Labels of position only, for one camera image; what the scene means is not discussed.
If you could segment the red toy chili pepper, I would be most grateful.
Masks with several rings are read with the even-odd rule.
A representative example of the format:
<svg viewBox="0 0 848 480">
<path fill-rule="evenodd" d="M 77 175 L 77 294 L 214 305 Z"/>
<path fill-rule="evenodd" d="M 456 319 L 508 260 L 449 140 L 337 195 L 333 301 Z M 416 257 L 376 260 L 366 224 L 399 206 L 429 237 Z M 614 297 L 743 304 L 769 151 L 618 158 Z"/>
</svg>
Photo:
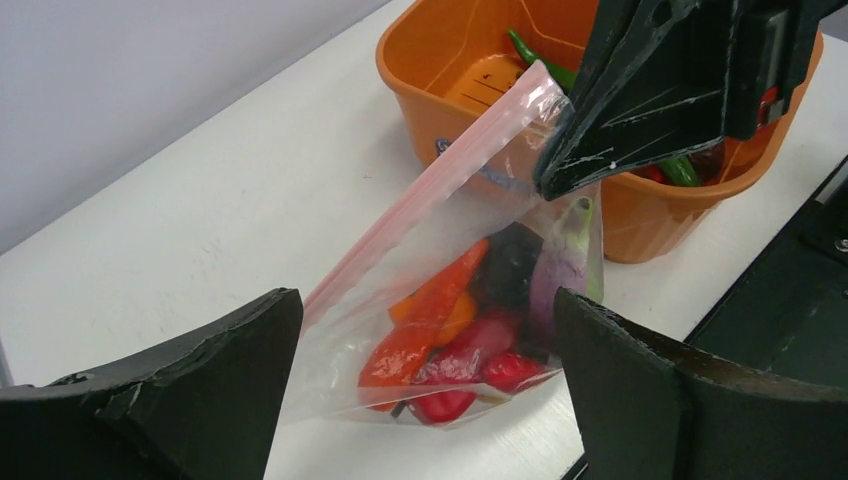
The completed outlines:
<svg viewBox="0 0 848 480">
<path fill-rule="evenodd" d="M 481 371 L 493 357 L 515 343 L 522 317 L 510 310 L 489 309 L 457 335 L 419 371 L 416 386 L 474 384 L 482 381 Z M 413 415 L 424 425 L 457 420 L 475 402 L 477 394 L 467 390 L 440 391 L 407 402 Z"/>
</svg>

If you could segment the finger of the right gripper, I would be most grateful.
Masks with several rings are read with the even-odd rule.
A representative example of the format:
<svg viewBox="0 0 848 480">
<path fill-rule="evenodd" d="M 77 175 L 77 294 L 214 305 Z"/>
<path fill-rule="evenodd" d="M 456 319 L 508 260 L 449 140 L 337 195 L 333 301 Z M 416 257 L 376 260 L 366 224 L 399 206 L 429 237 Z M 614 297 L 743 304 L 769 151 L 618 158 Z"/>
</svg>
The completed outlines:
<svg viewBox="0 0 848 480">
<path fill-rule="evenodd" d="M 534 171 L 553 200 L 724 139 L 739 1 L 603 1 L 560 123 Z"/>
</svg>

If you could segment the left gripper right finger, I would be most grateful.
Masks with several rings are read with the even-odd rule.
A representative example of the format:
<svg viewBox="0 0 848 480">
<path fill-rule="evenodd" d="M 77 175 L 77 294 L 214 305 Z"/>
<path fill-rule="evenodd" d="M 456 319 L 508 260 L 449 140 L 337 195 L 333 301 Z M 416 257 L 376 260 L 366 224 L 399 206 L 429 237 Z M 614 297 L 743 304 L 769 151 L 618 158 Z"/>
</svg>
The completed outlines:
<svg viewBox="0 0 848 480">
<path fill-rule="evenodd" d="M 557 351 L 587 479 L 843 479 L 847 393 L 723 359 L 568 289 Z"/>
</svg>

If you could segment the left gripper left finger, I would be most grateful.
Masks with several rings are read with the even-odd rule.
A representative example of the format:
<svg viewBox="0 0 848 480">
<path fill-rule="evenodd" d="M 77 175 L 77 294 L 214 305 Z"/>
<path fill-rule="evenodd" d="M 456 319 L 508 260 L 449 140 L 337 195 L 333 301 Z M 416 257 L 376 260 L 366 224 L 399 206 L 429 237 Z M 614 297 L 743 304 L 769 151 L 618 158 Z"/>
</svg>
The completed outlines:
<svg viewBox="0 0 848 480">
<path fill-rule="evenodd" d="M 260 479 L 303 303 L 276 288 L 223 317 L 51 384 L 1 392 L 5 479 Z"/>
</svg>

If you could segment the purple toy eggplant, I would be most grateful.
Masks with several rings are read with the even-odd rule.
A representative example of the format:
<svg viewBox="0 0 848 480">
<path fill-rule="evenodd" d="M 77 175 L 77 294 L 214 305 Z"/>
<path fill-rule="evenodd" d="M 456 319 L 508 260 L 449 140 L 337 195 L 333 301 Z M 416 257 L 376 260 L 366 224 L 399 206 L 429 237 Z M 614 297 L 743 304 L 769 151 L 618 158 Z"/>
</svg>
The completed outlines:
<svg viewBox="0 0 848 480">
<path fill-rule="evenodd" d="M 529 289 L 529 319 L 545 337 L 554 334 L 554 297 L 559 288 L 586 294 L 593 200 L 575 198 L 544 238 Z"/>
</svg>

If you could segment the dark purple toy mangosteen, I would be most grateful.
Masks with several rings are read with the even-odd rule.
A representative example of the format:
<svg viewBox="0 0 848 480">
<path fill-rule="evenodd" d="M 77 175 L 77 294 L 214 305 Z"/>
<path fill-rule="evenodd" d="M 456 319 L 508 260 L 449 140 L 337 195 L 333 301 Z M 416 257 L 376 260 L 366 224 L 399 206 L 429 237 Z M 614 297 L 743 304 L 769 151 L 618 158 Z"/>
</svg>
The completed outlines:
<svg viewBox="0 0 848 480">
<path fill-rule="evenodd" d="M 489 249 L 469 286 L 479 306 L 525 310 L 543 239 L 513 222 L 487 237 Z"/>
</svg>

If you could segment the green toy cabbage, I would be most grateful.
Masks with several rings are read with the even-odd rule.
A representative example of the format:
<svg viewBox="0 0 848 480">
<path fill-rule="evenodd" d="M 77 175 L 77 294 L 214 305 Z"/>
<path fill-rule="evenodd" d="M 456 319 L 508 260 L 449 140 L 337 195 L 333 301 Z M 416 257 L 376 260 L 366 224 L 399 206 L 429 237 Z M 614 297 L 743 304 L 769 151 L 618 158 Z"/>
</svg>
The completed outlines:
<svg viewBox="0 0 848 480">
<path fill-rule="evenodd" d="M 593 199 L 590 203 L 586 295 L 593 301 L 602 303 L 604 297 L 603 222 L 600 202 Z"/>
</svg>

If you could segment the clear pink zip top bag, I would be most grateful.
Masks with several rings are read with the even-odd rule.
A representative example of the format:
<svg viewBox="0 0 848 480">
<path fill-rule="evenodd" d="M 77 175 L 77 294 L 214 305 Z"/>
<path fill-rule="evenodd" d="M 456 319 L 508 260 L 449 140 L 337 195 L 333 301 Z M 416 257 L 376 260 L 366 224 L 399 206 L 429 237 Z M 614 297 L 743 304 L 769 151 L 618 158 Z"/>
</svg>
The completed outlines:
<svg viewBox="0 0 848 480">
<path fill-rule="evenodd" d="M 533 170 L 572 116 L 526 69 L 309 295 L 281 417 L 447 427 L 557 375 L 553 301 L 603 296 L 598 185 L 553 201 Z"/>
</svg>

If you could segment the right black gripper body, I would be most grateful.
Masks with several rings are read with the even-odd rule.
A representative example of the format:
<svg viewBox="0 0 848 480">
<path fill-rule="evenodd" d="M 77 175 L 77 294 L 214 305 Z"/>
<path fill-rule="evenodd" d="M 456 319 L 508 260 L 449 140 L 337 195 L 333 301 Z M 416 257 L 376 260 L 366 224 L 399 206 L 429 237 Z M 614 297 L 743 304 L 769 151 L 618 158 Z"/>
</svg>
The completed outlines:
<svg viewBox="0 0 848 480">
<path fill-rule="evenodd" d="M 731 41 L 725 135 L 749 140 L 789 110 L 819 24 L 846 0 L 739 1 Z"/>
</svg>

